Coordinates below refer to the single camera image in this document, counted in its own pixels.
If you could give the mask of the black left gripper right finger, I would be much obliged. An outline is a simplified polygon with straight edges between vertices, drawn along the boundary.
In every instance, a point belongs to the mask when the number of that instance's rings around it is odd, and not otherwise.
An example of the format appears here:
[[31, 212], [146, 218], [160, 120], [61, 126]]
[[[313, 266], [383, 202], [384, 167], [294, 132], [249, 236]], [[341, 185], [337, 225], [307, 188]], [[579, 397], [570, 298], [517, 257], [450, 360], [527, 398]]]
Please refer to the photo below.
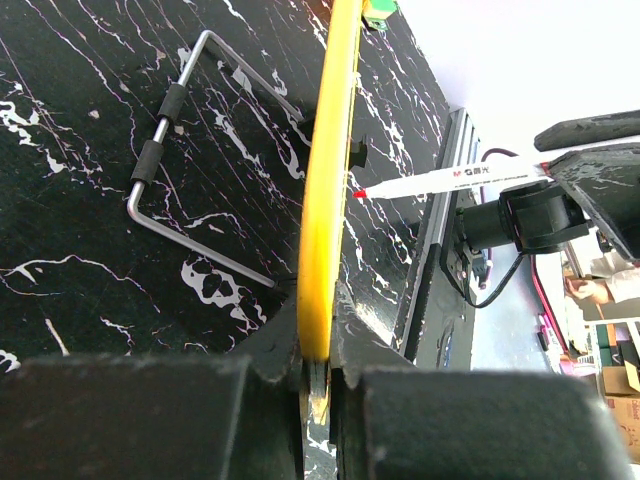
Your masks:
[[557, 374], [422, 370], [339, 285], [330, 440], [341, 479], [630, 479], [604, 402]]

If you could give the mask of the orange sponge pack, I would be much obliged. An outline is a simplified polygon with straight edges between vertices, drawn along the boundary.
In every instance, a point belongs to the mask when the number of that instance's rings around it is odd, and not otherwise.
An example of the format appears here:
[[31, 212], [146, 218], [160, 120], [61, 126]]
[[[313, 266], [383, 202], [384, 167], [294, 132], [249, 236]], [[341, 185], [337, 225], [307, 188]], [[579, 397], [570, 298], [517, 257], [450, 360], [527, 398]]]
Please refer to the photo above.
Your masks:
[[369, 29], [386, 31], [388, 18], [397, 11], [395, 0], [364, 0], [362, 18]]

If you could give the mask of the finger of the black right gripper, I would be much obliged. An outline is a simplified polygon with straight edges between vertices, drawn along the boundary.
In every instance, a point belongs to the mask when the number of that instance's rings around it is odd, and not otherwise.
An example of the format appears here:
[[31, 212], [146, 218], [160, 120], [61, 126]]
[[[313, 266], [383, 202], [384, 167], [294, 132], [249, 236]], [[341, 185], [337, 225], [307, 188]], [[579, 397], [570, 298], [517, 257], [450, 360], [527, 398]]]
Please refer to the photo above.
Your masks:
[[539, 152], [558, 150], [639, 135], [638, 110], [558, 122], [534, 138]]
[[569, 151], [549, 164], [550, 177], [603, 231], [626, 260], [639, 258], [639, 145]]

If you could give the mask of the yellow framed whiteboard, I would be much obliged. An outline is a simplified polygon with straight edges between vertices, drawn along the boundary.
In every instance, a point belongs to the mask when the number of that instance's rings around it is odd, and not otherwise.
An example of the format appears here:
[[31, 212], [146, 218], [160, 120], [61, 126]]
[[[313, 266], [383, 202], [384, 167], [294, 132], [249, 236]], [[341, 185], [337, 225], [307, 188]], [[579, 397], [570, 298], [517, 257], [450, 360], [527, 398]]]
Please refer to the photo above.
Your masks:
[[297, 274], [302, 357], [329, 359], [361, 34], [361, 1], [332, 4], [306, 174]]

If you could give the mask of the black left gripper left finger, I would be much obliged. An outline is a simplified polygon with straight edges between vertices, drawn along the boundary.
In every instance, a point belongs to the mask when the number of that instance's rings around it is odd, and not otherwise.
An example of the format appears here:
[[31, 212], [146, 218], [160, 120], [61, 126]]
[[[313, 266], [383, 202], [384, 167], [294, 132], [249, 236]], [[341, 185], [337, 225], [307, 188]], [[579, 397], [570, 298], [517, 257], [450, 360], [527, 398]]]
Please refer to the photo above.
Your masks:
[[1, 383], [5, 479], [300, 479], [296, 307], [222, 355], [44, 356]]

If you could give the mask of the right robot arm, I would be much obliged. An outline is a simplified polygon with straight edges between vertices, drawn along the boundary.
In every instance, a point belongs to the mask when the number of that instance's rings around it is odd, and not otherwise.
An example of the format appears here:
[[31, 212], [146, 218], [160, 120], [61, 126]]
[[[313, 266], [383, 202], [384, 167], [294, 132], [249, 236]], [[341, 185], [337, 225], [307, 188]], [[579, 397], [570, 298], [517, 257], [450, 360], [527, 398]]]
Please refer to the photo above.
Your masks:
[[639, 113], [561, 121], [534, 139], [551, 159], [535, 164], [540, 179], [498, 199], [457, 208], [449, 218], [441, 268], [465, 301], [474, 260], [512, 244], [518, 255], [493, 291], [498, 296], [527, 256], [560, 251], [597, 226], [621, 257], [639, 261]]

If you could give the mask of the red capped white marker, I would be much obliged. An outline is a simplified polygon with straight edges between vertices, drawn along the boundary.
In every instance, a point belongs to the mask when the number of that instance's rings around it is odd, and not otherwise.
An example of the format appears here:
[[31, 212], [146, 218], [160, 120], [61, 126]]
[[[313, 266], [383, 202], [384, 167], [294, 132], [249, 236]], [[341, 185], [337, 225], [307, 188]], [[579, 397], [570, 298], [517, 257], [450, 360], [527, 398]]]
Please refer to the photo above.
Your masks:
[[473, 165], [433, 170], [428, 173], [383, 181], [353, 193], [358, 199], [395, 199], [478, 188], [510, 181], [548, 176], [549, 162], [509, 157]]

